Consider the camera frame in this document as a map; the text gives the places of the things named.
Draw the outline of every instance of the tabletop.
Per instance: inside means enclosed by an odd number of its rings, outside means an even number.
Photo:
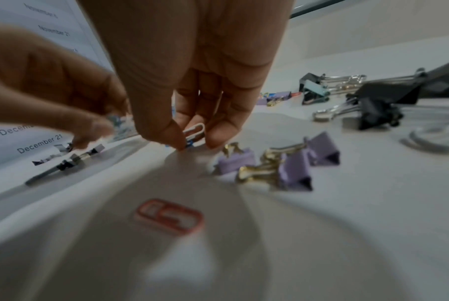
[[[264,90],[296,91],[307,72],[372,79],[448,61],[449,37],[411,42],[275,69]],[[341,102],[256,107],[234,139],[260,155],[327,131],[341,165],[313,168],[313,192],[236,184],[213,173],[217,151],[139,137],[35,187],[23,183],[60,158],[3,166],[0,300],[449,300],[449,154],[406,143],[425,120],[364,132],[352,116],[310,120]],[[201,211],[204,228],[178,238],[137,223],[152,198]]]

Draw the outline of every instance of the white paper clip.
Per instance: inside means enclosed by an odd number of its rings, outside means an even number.
[[[197,127],[201,126],[201,130],[199,132],[193,133],[189,136],[186,136],[187,133],[189,132],[193,132]],[[183,133],[186,136],[186,141],[192,141],[193,139],[195,139],[196,137],[200,136],[201,134],[203,134],[205,132],[205,125],[203,123],[197,123],[194,126],[187,128],[186,130],[183,131]]]

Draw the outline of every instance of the red paper clip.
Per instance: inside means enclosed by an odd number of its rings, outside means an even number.
[[[156,211],[150,212],[152,207],[156,207]],[[140,205],[137,208],[137,215],[155,226],[178,235],[189,234],[203,226],[203,214],[200,211],[160,199],[151,199]],[[180,217],[192,218],[193,225],[185,226]]]

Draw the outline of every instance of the hand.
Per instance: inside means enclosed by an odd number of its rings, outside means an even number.
[[[23,29],[0,25],[0,122],[75,135],[75,148],[113,133],[108,114],[128,111],[111,72]]]
[[[206,124],[215,148],[251,114],[293,0],[80,0],[109,51],[146,139],[185,147]],[[176,121],[170,98],[176,98]]]

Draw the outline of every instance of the white wall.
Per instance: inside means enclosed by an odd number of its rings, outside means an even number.
[[[289,22],[274,68],[449,35],[449,0],[346,0]]]

